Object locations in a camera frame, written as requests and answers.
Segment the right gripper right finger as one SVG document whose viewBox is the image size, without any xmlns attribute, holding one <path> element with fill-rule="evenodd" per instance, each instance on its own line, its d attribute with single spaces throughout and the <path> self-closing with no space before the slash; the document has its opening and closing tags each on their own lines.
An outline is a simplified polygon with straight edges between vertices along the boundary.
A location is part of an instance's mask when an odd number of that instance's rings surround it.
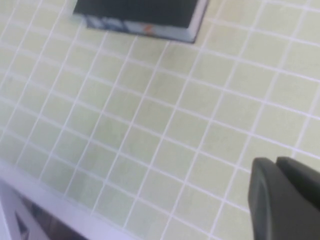
<svg viewBox="0 0 320 240">
<path fill-rule="evenodd" d="M 320 173 L 318 171 L 286 156 L 278 157 L 276 165 L 304 199 L 311 204 L 320 203 Z"/>
</svg>

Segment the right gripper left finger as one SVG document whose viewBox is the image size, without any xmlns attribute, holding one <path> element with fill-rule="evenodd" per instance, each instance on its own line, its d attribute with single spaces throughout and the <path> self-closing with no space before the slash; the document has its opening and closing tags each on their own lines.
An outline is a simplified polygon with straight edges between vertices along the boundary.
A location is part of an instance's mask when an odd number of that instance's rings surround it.
<svg viewBox="0 0 320 240">
<path fill-rule="evenodd" d="M 248 190 L 255 240 L 318 240 L 320 204 L 311 204 L 265 157 L 253 160 Z"/>
</svg>

